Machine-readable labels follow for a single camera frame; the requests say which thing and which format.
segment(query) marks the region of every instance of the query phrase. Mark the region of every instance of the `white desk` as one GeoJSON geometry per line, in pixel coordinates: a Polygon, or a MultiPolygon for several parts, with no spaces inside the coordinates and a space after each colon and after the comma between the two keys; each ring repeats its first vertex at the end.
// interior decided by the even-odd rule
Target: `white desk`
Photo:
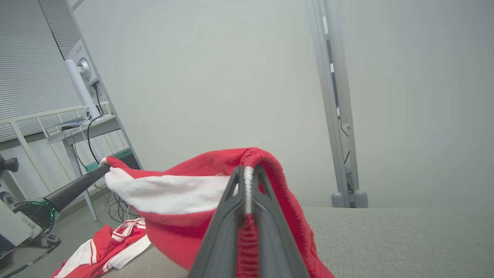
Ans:
{"type": "MultiPolygon", "coordinates": [[[[117,119],[115,118],[114,115],[110,115],[101,120],[94,121],[91,124],[91,131],[89,132],[89,136],[90,138],[93,138],[119,129],[120,126],[117,122],[117,119]]],[[[70,164],[72,165],[72,169],[74,170],[74,173],[76,174],[77,178],[82,176],[82,170],[77,160],[77,157],[75,156],[74,144],[77,142],[84,141],[84,136],[82,135],[81,130],[82,132],[84,132],[84,136],[85,136],[85,134],[87,133],[87,125],[83,126],[81,129],[73,128],[73,129],[64,130],[47,138],[48,141],[47,144],[49,145],[60,141],[63,142],[65,151],[69,156],[70,164]]],[[[86,189],[83,195],[94,220],[98,221],[96,212],[94,211],[91,200],[89,199],[89,191],[86,189]]]]}

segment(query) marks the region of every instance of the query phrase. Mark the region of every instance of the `white wall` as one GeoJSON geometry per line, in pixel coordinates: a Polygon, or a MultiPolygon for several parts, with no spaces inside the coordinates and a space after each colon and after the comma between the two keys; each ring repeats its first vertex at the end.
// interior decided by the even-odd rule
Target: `white wall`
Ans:
{"type": "MultiPolygon", "coordinates": [[[[121,131],[106,134],[105,136],[107,140],[105,140],[103,136],[91,139],[91,147],[93,147],[99,156],[108,156],[128,148],[128,144],[124,140],[123,135],[120,137],[118,133],[121,133],[121,131]]],[[[75,173],[70,166],[69,157],[67,156],[65,148],[61,142],[53,144],[53,149],[46,144],[46,139],[37,140],[28,143],[28,145],[33,153],[45,165],[44,170],[48,171],[48,175],[45,175],[45,177],[49,178],[47,181],[48,188],[43,185],[41,178],[37,174],[22,146],[16,146],[1,151],[1,155],[5,159],[17,157],[19,160],[19,171],[13,173],[13,175],[19,182],[19,186],[22,187],[28,195],[28,198],[45,196],[50,192],[53,192],[68,184],[70,181],[75,180],[75,173]]],[[[89,147],[85,142],[76,143],[76,146],[77,154],[85,165],[94,162],[94,158],[91,156],[89,147]]],[[[83,166],[81,166],[81,169],[82,172],[85,173],[83,166]]],[[[100,179],[96,184],[102,185],[104,184],[104,180],[100,179]]],[[[0,191],[4,191],[6,189],[7,188],[4,188],[4,185],[0,187],[0,191]]]]}
{"type": "Polygon", "coordinates": [[[494,1],[326,3],[369,207],[493,209],[494,1]]]}
{"type": "Polygon", "coordinates": [[[302,205],[336,180],[303,0],[97,1],[74,15],[147,170],[261,147],[302,205]]]}

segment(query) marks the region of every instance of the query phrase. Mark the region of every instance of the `gray metal frame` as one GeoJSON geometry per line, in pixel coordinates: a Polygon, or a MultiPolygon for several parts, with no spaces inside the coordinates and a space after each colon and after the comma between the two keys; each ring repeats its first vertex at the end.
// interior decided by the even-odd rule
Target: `gray metal frame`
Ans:
{"type": "MultiPolygon", "coordinates": [[[[84,0],[77,1],[77,3],[74,4],[74,9],[76,9],[79,5],[81,5],[83,1],[84,0]]],[[[84,36],[82,35],[81,29],[79,28],[79,24],[77,23],[76,17],[74,16],[74,9],[72,9],[69,0],[65,0],[65,2],[67,3],[67,6],[69,7],[70,15],[72,16],[72,19],[74,21],[74,24],[76,25],[76,28],[77,28],[77,32],[79,33],[79,36],[81,37],[82,45],[86,49],[86,53],[87,53],[87,56],[89,58],[89,62],[91,63],[91,65],[92,65],[92,67],[94,69],[94,72],[96,73],[96,75],[98,77],[99,83],[101,83],[101,86],[103,87],[103,89],[105,90],[105,92],[107,92],[106,87],[105,87],[105,84],[103,83],[103,80],[102,80],[101,76],[99,75],[98,68],[96,67],[96,65],[94,63],[94,60],[93,60],[93,58],[91,56],[91,53],[90,53],[89,49],[87,48],[86,41],[84,40],[84,36]]],[[[123,136],[125,137],[125,140],[127,140],[127,143],[128,143],[128,145],[130,147],[130,150],[132,150],[132,153],[134,154],[134,157],[135,157],[135,160],[137,161],[137,164],[139,164],[139,167],[141,169],[143,169],[142,164],[139,161],[139,157],[138,157],[137,153],[135,152],[134,147],[132,147],[132,143],[128,139],[127,133],[125,132],[125,129],[124,129],[123,125],[122,125],[122,122],[120,121],[120,118],[119,118],[119,116],[117,114],[117,110],[113,106],[112,100],[110,99],[110,96],[108,94],[106,95],[106,98],[108,99],[108,102],[109,102],[109,104],[111,105],[111,107],[113,109],[113,113],[115,115],[115,118],[117,119],[117,123],[120,126],[120,130],[122,131],[123,136]]]]}
{"type": "Polygon", "coordinates": [[[348,186],[346,182],[345,163],[343,159],[343,147],[339,132],[338,115],[336,113],[336,98],[334,97],[333,80],[329,65],[328,47],[324,35],[323,17],[319,0],[306,0],[309,23],[311,27],[316,62],[321,81],[321,91],[323,94],[323,104],[326,113],[326,123],[328,125],[329,142],[333,155],[334,171],[338,192],[331,198],[333,207],[350,207],[348,200],[348,186]]]}

